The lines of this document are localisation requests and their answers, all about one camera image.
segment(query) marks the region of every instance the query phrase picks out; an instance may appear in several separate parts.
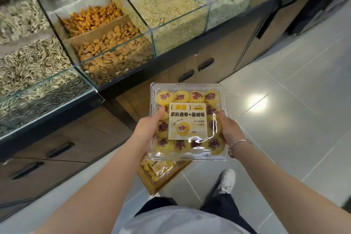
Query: white sneaker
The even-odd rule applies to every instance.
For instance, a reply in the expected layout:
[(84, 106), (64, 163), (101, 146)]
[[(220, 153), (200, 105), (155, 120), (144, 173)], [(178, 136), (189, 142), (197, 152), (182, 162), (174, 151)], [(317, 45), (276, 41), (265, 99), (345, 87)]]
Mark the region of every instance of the white sneaker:
[(220, 175), (220, 182), (217, 188), (217, 194), (231, 193), (235, 184), (235, 171), (226, 169)]

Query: pile of almonds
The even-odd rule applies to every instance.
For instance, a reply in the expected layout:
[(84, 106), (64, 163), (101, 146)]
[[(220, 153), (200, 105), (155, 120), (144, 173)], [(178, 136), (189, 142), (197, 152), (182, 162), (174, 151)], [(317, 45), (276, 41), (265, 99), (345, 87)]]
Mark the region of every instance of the pile of almonds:
[[(103, 55), (84, 63), (83, 70), (89, 73), (98, 85), (112, 81), (131, 69), (141, 66), (153, 58), (152, 45), (147, 38), (140, 36), (138, 28), (133, 23), (116, 26), (101, 38), (92, 43), (84, 43), (76, 47), (81, 62), (87, 61), (103, 52)], [(107, 52), (117, 45), (114, 51)]]
[(108, 6), (96, 6), (89, 8), (81, 13), (72, 13), (71, 18), (61, 19), (69, 32), (69, 36), (77, 36), (104, 26), (105, 24), (117, 19), (123, 15), (123, 12), (116, 7), (116, 4), (110, 2)]

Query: bracelet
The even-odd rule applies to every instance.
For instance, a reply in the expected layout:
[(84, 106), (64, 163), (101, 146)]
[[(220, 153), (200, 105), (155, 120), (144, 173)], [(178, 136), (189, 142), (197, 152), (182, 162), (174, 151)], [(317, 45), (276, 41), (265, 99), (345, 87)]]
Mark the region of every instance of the bracelet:
[(232, 151), (231, 151), (232, 146), (234, 146), (235, 144), (240, 143), (240, 142), (249, 142), (249, 143), (252, 144), (252, 142), (250, 142), (250, 141), (248, 141), (248, 140), (245, 140), (245, 139), (240, 139), (240, 140), (236, 141), (235, 143), (231, 144), (231, 145), (228, 147), (228, 155), (229, 155), (231, 158), (235, 158), (235, 157), (232, 155)]

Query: person's left hand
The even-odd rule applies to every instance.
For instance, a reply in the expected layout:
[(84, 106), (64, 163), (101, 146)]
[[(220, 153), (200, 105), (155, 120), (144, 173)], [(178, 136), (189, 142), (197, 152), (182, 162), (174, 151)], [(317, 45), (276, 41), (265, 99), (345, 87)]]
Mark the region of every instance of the person's left hand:
[(135, 142), (143, 146), (145, 151), (149, 149), (149, 142), (155, 134), (157, 123), (165, 112), (166, 108), (161, 107), (152, 117), (141, 118), (135, 127), (132, 137), (135, 139)]

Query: pant leg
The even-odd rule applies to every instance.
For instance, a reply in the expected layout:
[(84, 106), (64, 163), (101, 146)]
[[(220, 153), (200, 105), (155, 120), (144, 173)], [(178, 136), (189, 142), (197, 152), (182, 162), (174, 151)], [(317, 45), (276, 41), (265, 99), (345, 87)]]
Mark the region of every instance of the pant leg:
[(178, 205), (173, 198), (153, 197), (151, 200), (147, 201), (146, 204), (144, 204), (144, 206), (139, 210), (139, 212), (135, 216), (157, 208), (172, 206), (172, 205)]
[(218, 194), (210, 198), (201, 208), (201, 211), (215, 214), (222, 218), (226, 218), (251, 234), (257, 234), (256, 231), (243, 219), (239, 214), (239, 209), (236, 206), (233, 197), (228, 194)]

